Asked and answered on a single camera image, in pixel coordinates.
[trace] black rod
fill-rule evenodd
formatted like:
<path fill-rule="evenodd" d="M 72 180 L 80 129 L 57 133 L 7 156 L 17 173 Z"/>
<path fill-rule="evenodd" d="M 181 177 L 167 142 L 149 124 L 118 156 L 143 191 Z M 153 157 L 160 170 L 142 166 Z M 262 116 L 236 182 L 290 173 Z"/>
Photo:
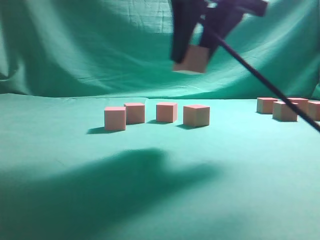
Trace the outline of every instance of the black rod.
<path fill-rule="evenodd" d="M 249 72 L 251 72 L 258 80 L 260 80 L 268 89 L 270 89 L 275 95 L 277 95 L 282 101 L 284 101 L 289 108 L 303 118 L 307 123 L 314 127 L 320 133 L 320 125 L 311 119 L 304 111 L 293 104 L 279 89 L 277 89 L 271 82 L 269 82 L 262 74 L 254 69 L 249 63 L 247 63 L 236 51 L 234 51 L 218 34 L 211 31 L 210 34 L 218 40 L 220 46 L 222 46 L 230 55 L 232 55 L 239 63 L 241 63 Z"/>

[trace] table surface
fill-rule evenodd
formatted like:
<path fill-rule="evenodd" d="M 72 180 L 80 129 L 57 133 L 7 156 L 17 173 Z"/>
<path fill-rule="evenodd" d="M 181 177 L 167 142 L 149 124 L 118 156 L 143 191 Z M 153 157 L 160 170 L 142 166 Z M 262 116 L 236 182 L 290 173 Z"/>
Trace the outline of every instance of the table surface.
<path fill-rule="evenodd" d="M 105 132 L 104 108 L 134 102 L 146 123 Z M 182 125 L 192 104 L 209 126 Z M 319 240 L 320 134 L 256 104 L 0 94 L 0 239 Z"/>

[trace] wooden cube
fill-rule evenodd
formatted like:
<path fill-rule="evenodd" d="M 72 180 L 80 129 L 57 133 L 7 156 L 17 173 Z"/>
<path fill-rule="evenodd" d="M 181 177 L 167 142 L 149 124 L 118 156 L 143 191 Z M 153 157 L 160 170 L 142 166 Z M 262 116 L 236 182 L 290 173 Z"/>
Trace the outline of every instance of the wooden cube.
<path fill-rule="evenodd" d="M 178 119 L 178 104 L 175 102 L 159 102 L 156 105 L 156 121 L 173 123 Z"/>
<path fill-rule="evenodd" d="M 258 97 L 256 101 L 256 111 L 260 114 L 272 114 L 274 102 L 278 99 L 273 97 Z"/>
<path fill-rule="evenodd" d="M 199 104 L 183 106 L 183 124 L 192 127 L 208 126 L 210 107 Z"/>
<path fill-rule="evenodd" d="M 288 99 L 292 102 L 292 103 L 296 103 L 298 104 L 298 107 L 304 111 L 305 113 L 308 112 L 308 99 L 306 98 L 300 98 L 300 97 L 288 97 Z"/>
<path fill-rule="evenodd" d="M 143 124 L 145 118 L 145 105 L 139 102 L 129 102 L 124 104 L 126 108 L 126 124 Z"/>
<path fill-rule="evenodd" d="M 283 101 L 275 101 L 273 103 L 273 113 L 272 118 L 282 122 L 296 122 L 298 115 L 291 110 L 288 105 Z"/>
<path fill-rule="evenodd" d="M 107 131 L 126 130 L 126 107 L 107 106 L 104 109 L 104 129 Z"/>
<path fill-rule="evenodd" d="M 308 102 L 308 115 L 314 121 L 320 121 L 320 101 Z"/>
<path fill-rule="evenodd" d="M 209 48 L 190 44 L 183 61 L 173 65 L 173 71 L 183 74 L 205 73 L 209 51 Z"/>

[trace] grasped cube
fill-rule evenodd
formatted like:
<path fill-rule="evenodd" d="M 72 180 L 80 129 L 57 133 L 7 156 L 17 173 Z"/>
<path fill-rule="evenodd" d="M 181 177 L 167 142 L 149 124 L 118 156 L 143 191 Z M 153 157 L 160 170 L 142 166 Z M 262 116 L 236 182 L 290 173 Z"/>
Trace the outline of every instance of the grasped cube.
<path fill-rule="evenodd" d="M 209 48 L 189 45 L 181 63 L 173 65 L 173 71 L 184 74 L 203 74 L 206 72 L 209 59 Z"/>

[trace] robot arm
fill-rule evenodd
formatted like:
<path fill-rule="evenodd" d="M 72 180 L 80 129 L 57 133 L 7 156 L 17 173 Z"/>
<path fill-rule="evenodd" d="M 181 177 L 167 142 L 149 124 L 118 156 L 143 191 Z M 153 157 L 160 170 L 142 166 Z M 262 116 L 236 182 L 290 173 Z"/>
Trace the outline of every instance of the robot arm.
<path fill-rule="evenodd" d="M 180 64 L 188 50 L 197 23 L 204 18 L 199 46 L 209 49 L 209 59 L 219 46 L 210 32 L 225 38 L 243 19 L 244 14 L 263 17 L 268 3 L 263 0 L 170 0 L 173 12 L 171 60 Z"/>

